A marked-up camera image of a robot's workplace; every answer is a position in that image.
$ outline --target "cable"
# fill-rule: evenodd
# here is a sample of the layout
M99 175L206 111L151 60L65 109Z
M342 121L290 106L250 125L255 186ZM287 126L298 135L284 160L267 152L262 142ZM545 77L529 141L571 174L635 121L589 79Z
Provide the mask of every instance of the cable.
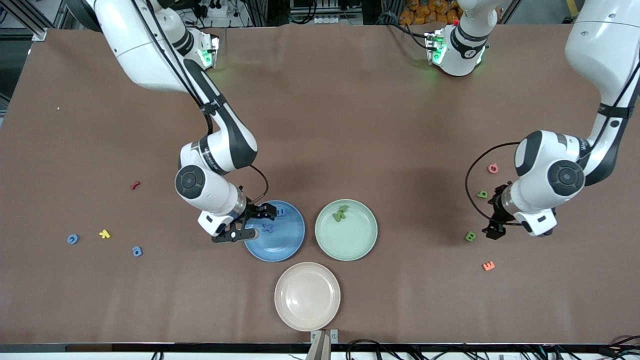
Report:
M175 62L180 67L180 69L182 71L182 75L184 77L180 76L180 73L175 68L175 65L169 59L169 57L167 56L167 54L164 51L164 49L162 48L162 46L160 46L160 43L156 39L156 35L154 35L154 32L151 31L151 28L149 27L149 24L147 23L147 20L144 18L144 16L142 16L142 12L138 8L138 4L136 4L136 0L131 0L131 3L133 4L133 7L136 9L136 12L138 13L138 16L140 16L140 20L145 25L145 28L146 28L146 30L147 30L147 32L149 34L149 37L153 40L153 42L156 45L158 51L162 54L163 58L166 60L166 62L169 65L169 67L171 67L171 69L173 70L173 73L178 77L178 79L182 83L182 86L184 86L184 88L187 90L187 93L196 102L196 104L198 106L202 106L202 102L195 95L195 88L194 88L193 84L191 83L191 80L189 80L189 77L187 76L186 71L184 70L184 67L182 67L182 65L180 64L180 60L178 59L178 56L175 53L175 49L173 48L173 46L171 45L171 43L167 39L166 34L162 30L162 27L160 26L160 23L159 23L159 21L158 21L158 19L156 17L156 14L153 12L153 6L151 5L150 1L149 0L145 0L145 3L147 4L147 8L150 9L149 12L151 13L152 18L154 19L154 22L156 23L156 26L158 28L158 32L160 33L160 35L162 35L162 38L163 38L164 42L169 47L171 53L173 54L173 57L175 58ZM211 135L213 133L213 124L211 123L211 118L208 115L204 115L204 118L205 118L205 121L207 123L207 130L208 130L207 134Z
M624 344L624 343L628 343L629 341L631 341L631 340L635 340L635 339L640 339L640 335L636 335L636 336L629 336L628 338L624 338L624 339L622 339L622 340L620 340L620 341L617 341L617 342L615 342L615 343L613 343L613 344L609 345L609 347L613 347L613 346L617 346L617 345L622 345L622 344Z
M426 38L426 39L432 39L433 37L431 35L425 35L425 34L418 34L418 33L414 33L411 30L409 30L409 25L406 25L406 29L403 28L402 26L398 26L396 24L385 24L385 25L391 25L395 28L400 29L400 31L402 31L403 33L407 34L407 35L411 35L412 37L416 37L416 38Z
M562 352L566 352L567 354L569 354L569 356L571 356L575 360L582 360L581 358L577 357L573 352L565 350L562 346L556 345L556 347L559 348Z
M638 52L638 64L636 65L636 68L634 69L634 71L631 73L631 76L627 79L627 82L625 83L625 86L622 88L622 91L618 95L618 98L613 103L613 107L614 108L618 106L618 103L620 102L622 97L625 95L625 92L627 92L627 89L629 88L629 85L631 85L631 82L636 77L638 69L640 69L640 51ZM596 146L596 144L600 141L600 137L602 137L602 134L604 133L604 129L606 129L607 125L609 125L609 119L610 118L607 117L607 119L602 124L602 127L600 128L600 132L598 133L598 136L596 136L596 140L593 142L593 146L591 146L591 148L594 148ZM580 158L580 160L584 159L589 154L591 154L591 151L587 152L583 157Z
M478 161L482 160L483 157L485 157L488 153L494 151L495 149L498 149L500 147L504 147L504 146L511 146L511 145L518 145L520 142L506 142L506 143L502 143L500 145L496 145L494 147L492 147L491 149L485 151L484 153L482 153L482 155L478 156L478 159L476 159L471 166L469 167L469 170L467 170L467 174L465 175L465 191L467 192L467 197L469 198L469 201L471 202L471 205L473 205L473 207L476 209L476 211L478 213L480 213L480 215L484 216L487 220L490 220L492 222L495 222L496 224L500 224L500 225L512 225L512 226L522 226L522 224L519 224L517 222L501 222L501 221L496 221L491 219L491 217L487 216L487 214L483 213L482 210L480 210L480 208L477 207L476 203L474 202L473 198L471 197L471 194L469 193L469 174L471 174L471 170L473 170L474 166L478 163Z
M300 24L300 25L304 25L308 22L310 22L311 20L314 19L314 17L316 17L316 10L317 10L317 6L318 3L316 0L308 0L309 2L309 11L307 12L307 16L305 16L304 19L302 19L301 21L296 21L294 19L289 19L289 21L293 22L294 24ZM313 6L314 12L313 14L311 14L311 7Z
M542 355L540 355L541 353L539 352L539 350L533 349L530 346L528 346L528 348L531 349L531 352L536 356L537 360L548 360L548 359L545 359Z
M240 15L242 15L241 14L242 12L240 11L240 8L238 7L238 0L235 0L235 2L236 2L236 4L234 5L234 8L236 9L236 12L238 14L238 18L240 19L240 23L242 23L242 26L246 27L246 25L244 25L244 20L240 16Z
M411 35L411 38L413 39L413 41L418 44L419 47L426 49L426 50L432 50L432 51L436 51L438 50L436 47L432 47L432 46L426 46L426 45L422 45L418 39L415 38L415 35L411 32L411 30L409 30L409 25L405 25L406 29L408 31L408 34Z
M229 5L233 6L235 11L240 12L240 9L238 8L238 0L235 1L235 4L232 3L231 1L229 1L228 3Z
M390 17L391 20L393 22L383 22L382 19L387 16ZM398 15L390 12L390 11L386 11L380 14L380 16L378 17L378 19L376 20L376 22L374 23L374 25L398 25Z
M439 353L438 355L434 356L432 359L429 359L428 357L422 355L422 345L417 345L417 353L418 355L420 355L421 358L423 358L423 360L438 360L439 357L443 356L444 354L448 353L449 351L451 351L451 347L444 347L446 350L444 350L443 352Z
M343 12L342 14L344 16L344 19L349 22L349 25L353 26L353 23L351 22L351 20L349 20L349 17L347 16L347 12Z
M264 179L264 192L260 196L258 196L257 198L255 198L255 199L253 199L252 201L249 202L249 205L253 205L256 202L262 200L267 195L267 193L269 192L269 180L267 180L267 177L264 175L264 173L262 173L260 171L259 168L254 167L253 165L249 165L249 166L251 166L252 169L257 171L258 174L260 174L260 176L262 176L262 178Z
M545 359L548 360L549 359L549 354L547 354L545 349L542 348L542 345L538 345L538 348L540 349L540 352L545 356Z
M264 19L264 22L267 23L267 18L260 12L260 7L258 6L258 8L256 8L255 10L253 9L253 6L251 5L251 0L242 0L242 2L244 3L244 5L247 8L247 12L249 13L249 18L252 20L253 22L253 27L256 28L258 27L258 25L260 25L259 21L256 21L256 19L254 19L253 13L257 13L259 17L262 17Z
M156 351L156 352L154 352L154 354L151 356L151 360L156 360L156 356L158 356L158 354L160 354L160 356L157 358L157 360L163 360L163 359L164 359L164 352L162 352L162 351Z
M404 360L396 352L389 350L385 345L382 345L381 343L378 343L375 340L368 340L368 339L359 339L359 340L350 341L348 343L349 346L347 346L347 350L344 353L344 357L346 358L346 360L353 360L351 358L351 347L353 347L355 345L359 345L361 343L372 343L372 344L375 344L377 347L382 348L386 353L388 353L389 355L393 356L394 358L396 358L398 360ZM377 355L378 359L381 359L380 349L378 349L378 348L376 348L376 355Z

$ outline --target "black cable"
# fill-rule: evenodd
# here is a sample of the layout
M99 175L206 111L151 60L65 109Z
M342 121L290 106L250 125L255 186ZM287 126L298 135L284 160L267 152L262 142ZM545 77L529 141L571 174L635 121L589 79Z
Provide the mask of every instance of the black cable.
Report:
M187 93L191 96L191 98L196 102L196 104L198 106L202 106L202 102L195 95L196 94L195 87L191 83L191 80L189 80L189 77L187 76L186 71L184 70L184 67L180 64L180 60L178 59L178 56L176 55L173 46L171 45L169 40L166 38L166 35L165 35L164 31L162 30L162 27L160 26L160 22L158 21L158 19L156 17L156 14L153 12L153 6L151 5L151 2L149 0L145 0L145 2L147 4L147 8L149 9L149 12L151 13L151 17L153 18L154 22L156 23L156 26L158 28L158 32L160 33L160 35L162 35L162 38L163 38L164 42L169 47L171 53L173 54L173 57L175 58L175 62L180 67L180 70L182 71L182 75L184 77L180 76L180 73L175 68L175 65L169 59L169 57L167 56L167 54L164 51L164 49L162 48L162 46L160 46L160 43L156 39L156 36L154 35L154 32L151 31L151 28L149 27L149 24L147 23L147 20L145 20L144 16L142 16L142 12L138 8L138 5L136 4L136 0L131 0L131 3L133 4L133 7L136 9L136 12L138 13L138 16L140 16L140 20L145 25L145 28L147 29L147 32L149 33L149 37L154 41L154 44L156 45L158 51L162 54L162 56L165 59L165 61L167 62L167 64L169 64L169 66L173 70L173 73L178 77L178 79L182 83L182 86L184 86L184 88L187 90ZM210 119L210 117L208 115L204 115L204 119L205 119L205 121L207 123L207 130L208 130L207 134L211 135L213 133L213 124L211 123L211 119Z
M244 20L240 16L242 14L241 14L240 9L238 8L238 0L236 0L236 11L238 12L238 18L240 19L240 23L242 23L242 26L246 27L246 25L244 25Z
M241 1L246 6L246 11L249 13L249 18L253 22L253 27L254 28L256 28L260 24L259 21L256 21L256 19L254 19L254 16L253 16L254 12L257 13L259 17L262 17L264 19L265 23L268 22L267 18L260 12L260 6L258 6L258 8L256 8L256 9L253 9L253 6L251 5L251 1L250 0L241 0Z
M402 31L403 33L405 33L407 35L412 35L412 36L417 37L417 38L432 38L431 35L414 33L411 30L404 29L402 26L398 26L398 25L393 24L391 22L384 23L383 25L391 25L391 26L393 26L393 27L395 27L397 29L400 29L400 31Z
M573 352L567 351L565 350L562 346L560 345L556 345L560 350L562 350L562 352L566 352L567 354L569 354L569 356L571 356L572 358L574 358L575 360L582 360L581 358L577 357Z
M471 356L471 354L469 354L469 353L468 353L468 352L466 352L466 351L463 351L462 353L463 353L463 354L465 354L465 355L466 355L469 359L471 359L471 360L478 360L478 358L477 358L477 357L473 357L473 356Z
M465 175L465 191L467 192L467 197L469 198L469 201L471 202L471 205L473 205L473 207L476 209L476 211L478 213L480 213L480 215L484 216L487 220L491 220L491 221L495 222L496 224L522 226L522 224L519 224L517 222L501 222L501 221L493 220L493 219L491 219L491 217L487 216L487 214L483 213L482 210L480 210L480 208L477 207L476 203L474 202L473 198L471 197L471 194L469 193L469 174L471 174L471 170L473 170L474 166L478 163L478 161L482 160L482 158L485 157L488 153L490 153L490 152L492 152L495 149L498 149L500 147L518 145L519 143L520 142L506 142L506 143L502 143L500 145L496 145L496 146L492 147L491 149L485 151L484 153L482 153L482 155L478 156L478 158L471 164L471 166L469 167L469 170L467 170L467 174Z
M269 192L269 180L267 180L267 177L264 175L264 173L262 173L262 172L260 171L260 169L259 169L259 168L255 167L255 166L253 166L253 165L249 165L249 166L251 166L251 168L252 168L252 169L254 169L255 171L257 171L257 172L258 172L258 174L260 174L260 176L262 176L262 178L264 179L264 192L263 192L260 196L258 196L257 198L255 198L255 199L253 199L251 202L249 202L249 205L253 205L253 204L255 204L256 202L258 202L258 201L262 200L262 199L267 195L267 193Z
M545 360L549 360L549 354L542 348L542 345L538 345L538 349L540 349L540 353L544 356Z
M314 17L316 16L318 3L316 0L308 0L308 1L310 2L309 2L309 11L307 12L307 16L305 16L305 18L302 19L301 21L296 21L294 19L289 19L289 21L293 22L294 24L304 25L314 19Z
M415 356L417 356L420 360L431 360L430 358L422 355L422 352L420 351L420 345L418 346L411 346L412 353L409 353L409 355L411 355L411 357L415 358Z
M158 357L157 360L163 360L164 359L164 352L162 351L156 351L154 352L154 354L151 356L151 360L156 360L156 356L160 354L160 356Z
M407 29L407 31L408 31L408 33L409 33L409 35L411 36L411 38L413 39L413 41L414 41L416 44L418 44L418 46L419 46L419 47L421 47L421 48L423 48L423 49L425 49L425 50L431 50L431 51L436 51L436 50L438 50L436 47L422 45L422 44L418 41L418 39L416 39L416 38L415 38L415 35L413 34L413 32L412 32L411 30L409 30L409 25L405 25L405 26L406 26L406 29Z
M539 353L537 353L536 350L533 350L533 354L536 356L537 360L545 360L545 358Z
M617 346L617 345L622 345L622 344L624 344L624 343L628 343L629 341L631 341L631 340L635 340L635 339L640 339L640 335L636 335L636 336L629 336L628 338L624 338L624 339L622 339L622 340L620 340L620 341L617 341L617 342L615 342L615 343L613 343L613 344L610 344L610 345L609 345L609 347L613 347L613 346Z
M443 351L443 352L439 353L438 355L434 356L434 357L433 357L433 359L431 359L431 360L438 360L438 358L439 358L440 356L443 356L443 355L444 355L444 354L446 354L447 352L448 352L448 351Z
M620 100L622 99L622 97L625 95L625 92L627 92L627 89L629 88L629 85L631 85L631 82L634 80L634 78L636 77L636 74L638 72L638 69L640 69L640 51L638 52L638 64L636 65L636 68L634 69L634 71L631 73L631 76L627 79L627 82L625 83L625 86L622 88L622 91L620 92L620 94L618 95L618 98L616 99L616 101L613 103L613 107L617 107L618 103L620 102ZM602 127L600 128L600 132L598 133L598 136L596 136L596 140L593 142L593 146L591 148L594 148L596 146L596 144L600 141L600 137L602 137L602 134L604 133L604 129L607 128L607 125L609 125L609 117L607 117L607 119L604 121L604 123L602 124ZM585 158L587 155L591 154L591 152L587 152L581 159Z
M347 350L344 353L344 357L346 358L346 360L353 360L351 358L351 347L353 347L355 345L362 345L362 343L375 344L377 346L376 347L376 355L380 354L380 349L379 348L382 348L386 353L388 353L389 355L393 356L394 358L396 358L398 360L404 360L396 352L389 350L385 345L382 345L381 343L378 343L375 340L368 340L368 339L359 339L359 340L350 341L348 343Z

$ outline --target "metal frame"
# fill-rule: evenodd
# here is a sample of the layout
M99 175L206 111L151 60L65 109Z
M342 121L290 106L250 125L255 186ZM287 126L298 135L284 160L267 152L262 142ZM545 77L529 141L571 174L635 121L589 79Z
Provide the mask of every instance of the metal frame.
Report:
M267 26L267 2L261 0L246 0L246 9L251 17L251 22L256 28Z
M561 344L565 351L573 353L599 353L605 343ZM553 344L543 343L384 343L395 352L406 352L410 347L419 347L421 352L532 352L540 347L554 352ZM637 350L632 345L619 345L620 350ZM306 354L310 343L48 343L48 344L0 344L0 354L7 352L223 352L245 353L262 352L272 354ZM331 345L334 352L374 352L375 344L361 344L357 347L349 343Z
M80 28L64 0L60 3L53 23L28 0L0 0L0 4L24 26L22 29L0 29L0 40L44 41L47 28Z
M510 19L513 13L518 9L522 0L512 0L511 4L507 7L507 10L504 10L502 13L502 19L500 21L501 24L506 24Z
M6 110L9 107L9 101L11 101L11 98L0 92L0 126L2 126L2 123L4 122L4 116L6 115Z
M33 41L44 41L53 23L28 0L0 0L2 7L33 34Z

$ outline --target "metal bracket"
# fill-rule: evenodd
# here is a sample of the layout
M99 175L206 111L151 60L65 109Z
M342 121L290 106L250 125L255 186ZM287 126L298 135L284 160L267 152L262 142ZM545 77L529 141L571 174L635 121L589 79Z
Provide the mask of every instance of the metal bracket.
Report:
M338 343L337 329L312 331L311 348L305 360L330 360L332 343Z
M44 31L41 33L33 33L33 36L31 37L31 41L38 41L38 42L44 41L44 39L47 38L48 29L49 28L44 28Z
M318 334L320 334L322 330L316 330L316 331L312 331L311 332L311 342L314 342L314 339L316 338L316 336ZM337 344L338 343L338 329L331 329L329 330L329 335L331 336L331 343L332 344Z
M220 38L219 37L212 37L211 38L211 48L213 50L213 52L211 53L211 61L212 61L212 68L216 68L216 64L218 62L218 51L220 50Z

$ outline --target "white robotic arm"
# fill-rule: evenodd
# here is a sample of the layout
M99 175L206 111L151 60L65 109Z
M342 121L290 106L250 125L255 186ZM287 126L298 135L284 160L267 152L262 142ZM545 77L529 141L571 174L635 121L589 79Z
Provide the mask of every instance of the white robotic arm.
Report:
M640 1L586 1L565 47L569 64L600 91L591 135L535 131L515 153L519 176L490 200L487 237L505 234L517 220L532 236L550 234L555 208L613 171L618 147L640 90Z
M250 217L275 217L270 205L254 206L241 188L222 176L250 166L258 151L253 135L237 117L204 69L213 65L217 38L187 28L169 8L172 0L90 0L99 26L125 73L157 91L190 94L209 132L183 146L175 177L178 194L202 210L198 223L214 242L256 237L244 229ZM220 130L213 133L211 119Z
M464 76L482 61L489 34L498 23L502 0L458 0L464 14L457 25L446 25L426 39L427 58L444 72Z

